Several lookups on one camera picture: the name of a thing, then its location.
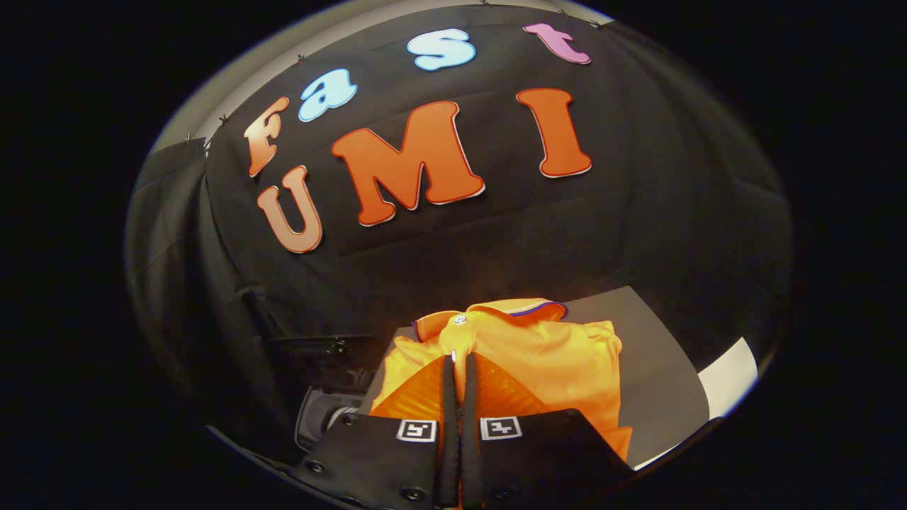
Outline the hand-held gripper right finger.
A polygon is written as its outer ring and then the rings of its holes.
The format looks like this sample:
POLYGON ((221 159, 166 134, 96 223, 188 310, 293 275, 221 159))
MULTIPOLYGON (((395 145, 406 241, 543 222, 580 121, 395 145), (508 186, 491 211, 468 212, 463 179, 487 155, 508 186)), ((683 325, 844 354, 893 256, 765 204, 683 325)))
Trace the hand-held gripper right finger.
POLYGON ((488 358, 466 359, 463 509, 592 509, 633 471, 580 410, 548 410, 488 358))

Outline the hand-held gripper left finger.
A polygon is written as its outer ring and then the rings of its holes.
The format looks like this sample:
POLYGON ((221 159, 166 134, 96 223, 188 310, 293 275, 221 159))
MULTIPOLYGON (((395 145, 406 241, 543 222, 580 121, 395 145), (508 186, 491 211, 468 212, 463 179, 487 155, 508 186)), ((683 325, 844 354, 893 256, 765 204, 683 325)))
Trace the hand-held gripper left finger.
POLYGON ((364 509, 458 504, 459 430, 450 356, 435 358, 375 414, 334 421, 293 469, 307 487, 364 509))

